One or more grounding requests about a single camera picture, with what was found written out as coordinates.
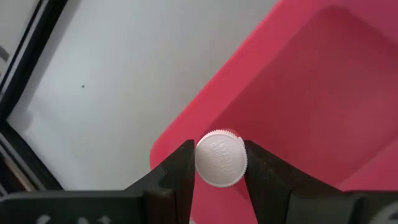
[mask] plastic container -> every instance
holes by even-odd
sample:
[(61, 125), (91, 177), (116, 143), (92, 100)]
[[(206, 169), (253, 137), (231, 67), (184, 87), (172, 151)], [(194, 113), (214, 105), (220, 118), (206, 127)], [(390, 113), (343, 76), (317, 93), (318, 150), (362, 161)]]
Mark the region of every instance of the plastic container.
[[(155, 142), (237, 130), (343, 190), (398, 190), (398, 1), (283, 0)], [(256, 223), (243, 181), (196, 176), (198, 223)]]

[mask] pink plastic bin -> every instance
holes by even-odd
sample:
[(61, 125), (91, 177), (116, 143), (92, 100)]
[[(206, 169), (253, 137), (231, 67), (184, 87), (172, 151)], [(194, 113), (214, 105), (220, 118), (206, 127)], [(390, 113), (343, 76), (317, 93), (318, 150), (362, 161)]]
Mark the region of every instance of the pink plastic bin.
[[(398, 1), (283, 0), (155, 142), (231, 128), (335, 187), (398, 190)], [(256, 223), (243, 181), (196, 176), (192, 217)]]

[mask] white bottle cap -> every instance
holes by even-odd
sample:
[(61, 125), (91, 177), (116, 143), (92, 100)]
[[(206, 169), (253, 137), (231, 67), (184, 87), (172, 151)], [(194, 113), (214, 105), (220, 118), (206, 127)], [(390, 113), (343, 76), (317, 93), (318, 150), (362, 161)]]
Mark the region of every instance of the white bottle cap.
[(248, 166), (242, 138), (227, 130), (206, 134), (196, 146), (195, 166), (203, 180), (212, 186), (236, 184)]

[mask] white table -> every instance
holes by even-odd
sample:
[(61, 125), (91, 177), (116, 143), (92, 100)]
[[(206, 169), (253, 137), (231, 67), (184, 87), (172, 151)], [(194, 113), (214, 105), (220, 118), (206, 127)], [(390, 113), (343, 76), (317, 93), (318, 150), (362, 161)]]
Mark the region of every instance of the white table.
[(66, 189), (123, 189), (275, 0), (69, 0), (9, 118)]

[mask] black frame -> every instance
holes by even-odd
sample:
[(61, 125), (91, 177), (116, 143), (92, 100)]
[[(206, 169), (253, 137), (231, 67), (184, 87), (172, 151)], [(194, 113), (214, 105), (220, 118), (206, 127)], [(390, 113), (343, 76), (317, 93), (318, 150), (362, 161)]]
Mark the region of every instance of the black frame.
[(16, 51), (11, 55), (0, 82), (0, 155), (12, 172), (0, 167), (0, 174), (15, 174), (8, 182), (16, 189), (5, 189), (0, 195), (19, 191), (62, 190), (61, 185), (35, 155), (30, 146), (8, 124), (7, 118), (21, 97), (30, 75), (68, 0), (38, 0)]

